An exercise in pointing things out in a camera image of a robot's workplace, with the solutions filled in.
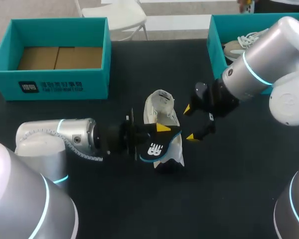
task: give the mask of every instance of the shoe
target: shoe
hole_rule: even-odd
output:
[[[226,43],[224,48],[225,57],[231,61],[235,61],[246,49],[251,47],[264,33],[266,33],[267,30],[268,28],[260,32],[251,32],[246,36],[239,36],[235,41]]]
[[[144,123],[179,126],[174,110],[174,98],[170,93],[164,90],[157,90],[147,98],[144,108]],[[154,162],[154,168],[160,163],[166,163],[170,159],[174,159],[177,163],[184,166],[180,134],[172,140],[165,156],[160,161]]]

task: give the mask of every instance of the shoelace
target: shoelace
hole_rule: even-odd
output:
[[[241,47],[243,48],[249,48],[250,46],[252,46],[266,31],[268,30],[265,29],[263,31],[260,32],[251,32],[249,34],[247,34],[246,36],[239,36],[237,37],[239,44],[241,45]]]

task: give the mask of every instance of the teal box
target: teal box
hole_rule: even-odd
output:
[[[269,28],[284,16],[291,16],[299,21],[299,13],[212,15],[207,48],[214,78],[220,78],[223,71],[228,67],[223,53],[223,43],[237,40],[238,36],[245,36],[250,32],[258,32]],[[264,93],[270,93],[271,91],[272,88],[269,87]]]
[[[25,47],[102,47],[97,69],[17,70]],[[7,101],[106,99],[111,40],[107,18],[11,20],[0,44],[0,92]]]

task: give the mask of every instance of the cardboard box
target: cardboard box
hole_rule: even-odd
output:
[[[250,32],[258,32],[269,28],[284,16],[291,16],[299,20],[299,13],[212,15],[208,31],[207,48],[214,78],[219,78],[228,67],[222,44],[237,40],[238,36],[245,36]],[[264,93],[268,94],[271,91],[272,88],[269,87]]]
[[[106,99],[111,40],[106,18],[13,19],[0,44],[7,101]]]

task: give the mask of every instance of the floor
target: floor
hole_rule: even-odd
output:
[[[82,8],[116,0],[80,0]],[[211,14],[238,13],[236,0],[141,0],[150,40],[206,38]],[[78,17],[74,0],[0,0],[0,41],[11,18]],[[113,32],[112,40],[131,32]],[[143,32],[133,40],[145,40]]]

